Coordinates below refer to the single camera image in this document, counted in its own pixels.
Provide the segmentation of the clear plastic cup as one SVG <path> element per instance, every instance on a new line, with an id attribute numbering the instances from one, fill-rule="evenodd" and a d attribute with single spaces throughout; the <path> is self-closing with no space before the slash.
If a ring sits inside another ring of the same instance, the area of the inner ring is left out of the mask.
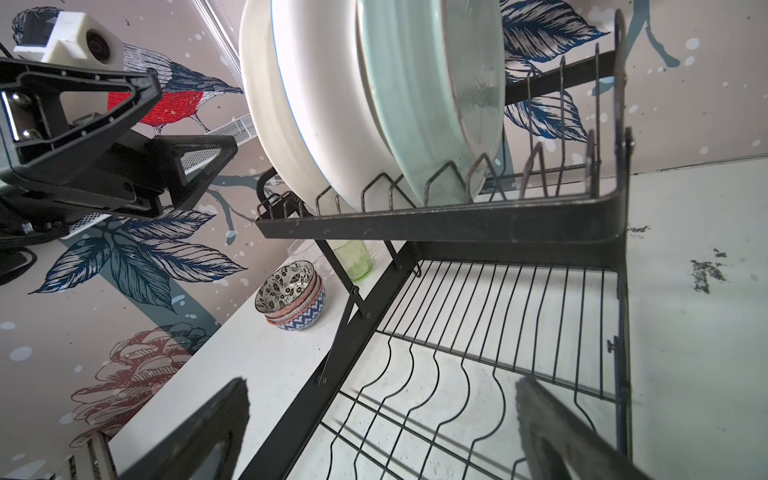
<path id="1" fill-rule="evenodd" d="M 313 264 L 323 278 L 330 278 L 335 272 L 314 240 L 296 240 L 288 248 L 290 261 L 306 260 Z"/>

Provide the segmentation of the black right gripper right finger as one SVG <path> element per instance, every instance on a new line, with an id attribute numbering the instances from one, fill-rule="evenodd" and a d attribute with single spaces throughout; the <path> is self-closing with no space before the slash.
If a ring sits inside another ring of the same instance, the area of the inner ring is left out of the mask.
<path id="1" fill-rule="evenodd" d="M 646 479 L 533 377 L 516 384 L 521 445 L 533 479 Z"/>

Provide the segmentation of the pink floral bowl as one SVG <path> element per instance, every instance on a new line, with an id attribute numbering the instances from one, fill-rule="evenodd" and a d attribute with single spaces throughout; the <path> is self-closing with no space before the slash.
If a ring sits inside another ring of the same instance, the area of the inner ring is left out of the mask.
<path id="1" fill-rule="evenodd" d="M 256 292 L 256 310 L 267 317 L 285 315 L 309 295 L 316 283 L 316 276 L 313 264 L 306 260 L 281 266 Z"/>

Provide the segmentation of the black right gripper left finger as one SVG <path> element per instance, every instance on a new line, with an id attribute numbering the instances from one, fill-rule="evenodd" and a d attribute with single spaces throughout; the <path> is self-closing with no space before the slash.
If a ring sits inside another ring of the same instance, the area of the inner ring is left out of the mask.
<path id="1" fill-rule="evenodd" d="M 249 421 L 246 381 L 235 378 L 120 479 L 232 479 Z"/>

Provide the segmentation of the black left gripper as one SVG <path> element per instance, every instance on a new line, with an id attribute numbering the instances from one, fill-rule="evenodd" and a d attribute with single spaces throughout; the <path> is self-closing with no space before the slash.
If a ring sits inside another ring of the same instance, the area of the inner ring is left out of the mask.
<path id="1" fill-rule="evenodd" d="M 67 117 L 61 101 L 64 93 L 111 92 L 128 97 L 77 121 Z M 1 60 L 2 283 L 31 268 L 32 246 L 65 236 L 71 224 L 91 213 L 155 219 L 163 212 L 165 193 L 175 209 L 190 208 L 201 198 L 238 145 L 228 135 L 122 135 L 161 96 L 152 70 Z M 189 177 L 182 158 L 202 151 L 214 157 Z"/>

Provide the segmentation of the orange and blue patterned bowl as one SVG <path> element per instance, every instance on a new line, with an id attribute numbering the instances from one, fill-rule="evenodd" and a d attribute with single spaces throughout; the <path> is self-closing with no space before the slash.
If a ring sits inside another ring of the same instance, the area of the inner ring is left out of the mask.
<path id="1" fill-rule="evenodd" d="M 310 328 L 320 318 L 325 300 L 325 286 L 323 281 L 320 280 L 315 294 L 306 301 L 305 307 L 284 321 L 269 320 L 268 323 L 286 331 L 301 331 Z"/>

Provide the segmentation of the green glass tumbler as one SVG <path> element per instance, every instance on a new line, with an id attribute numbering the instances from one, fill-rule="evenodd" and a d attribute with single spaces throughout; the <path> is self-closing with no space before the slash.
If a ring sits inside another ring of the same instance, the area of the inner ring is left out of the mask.
<path id="1" fill-rule="evenodd" d="M 353 282 L 364 279 L 373 270 L 373 259 L 361 240 L 329 240 L 337 260 Z"/>

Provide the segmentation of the cream plate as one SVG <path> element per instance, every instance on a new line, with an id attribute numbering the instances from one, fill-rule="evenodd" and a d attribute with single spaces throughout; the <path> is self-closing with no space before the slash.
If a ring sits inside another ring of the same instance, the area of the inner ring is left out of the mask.
<path id="1" fill-rule="evenodd" d="M 308 151 L 290 109 L 278 68 L 271 2 L 247 0 L 240 21 L 239 58 L 244 91 L 258 138 L 287 186 L 315 214 L 329 187 Z"/>

